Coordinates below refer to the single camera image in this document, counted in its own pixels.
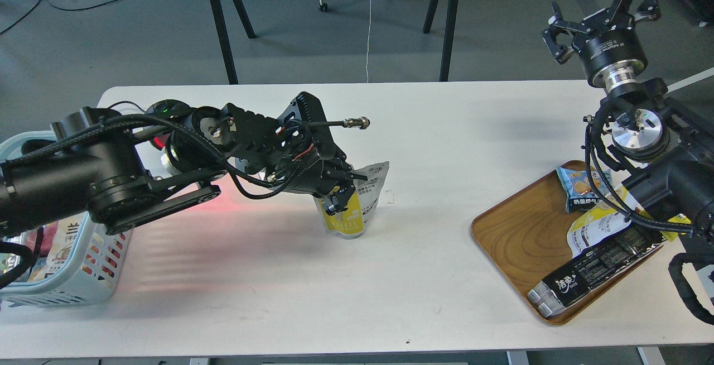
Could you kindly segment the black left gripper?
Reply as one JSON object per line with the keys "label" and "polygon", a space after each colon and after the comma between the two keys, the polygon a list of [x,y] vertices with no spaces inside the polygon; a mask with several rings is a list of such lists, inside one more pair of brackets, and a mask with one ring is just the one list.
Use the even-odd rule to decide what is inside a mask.
{"label": "black left gripper", "polygon": [[367,176],[357,174],[346,158],[342,150],[337,150],[333,157],[319,156],[316,151],[311,151],[307,157],[286,167],[286,176],[294,177],[283,191],[324,196],[324,212],[330,217],[344,212],[355,193],[352,182],[368,180]]}

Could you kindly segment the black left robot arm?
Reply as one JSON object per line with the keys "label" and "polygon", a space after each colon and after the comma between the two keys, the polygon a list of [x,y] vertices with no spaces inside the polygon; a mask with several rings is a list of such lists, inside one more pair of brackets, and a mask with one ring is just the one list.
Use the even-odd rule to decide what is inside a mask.
{"label": "black left robot arm", "polygon": [[347,210],[355,181],[331,126],[365,130],[366,117],[327,121],[299,93],[278,118],[167,99],[144,113],[84,107],[54,122],[56,141],[32,141],[2,161],[2,238],[88,212],[117,235],[209,201],[230,176],[253,200],[309,194],[327,215]]}

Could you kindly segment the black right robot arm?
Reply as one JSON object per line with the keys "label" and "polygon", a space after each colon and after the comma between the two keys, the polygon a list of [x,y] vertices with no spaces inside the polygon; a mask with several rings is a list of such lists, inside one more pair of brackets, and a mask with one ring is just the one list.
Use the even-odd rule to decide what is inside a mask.
{"label": "black right robot arm", "polygon": [[607,180],[593,191],[624,221],[623,229],[584,248],[532,288],[527,298],[543,317],[574,307],[639,264],[667,232],[712,244],[712,125],[667,96],[660,78],[637,80],[648,63],[635,27],[661,16],[657,0],[614,0],[581,21],[553,16],[543,39],[563,64],[578,55],[588,84],[605,91],[599,110],[584,117],[586,176],[600,164],[627,171],[627,204]]}

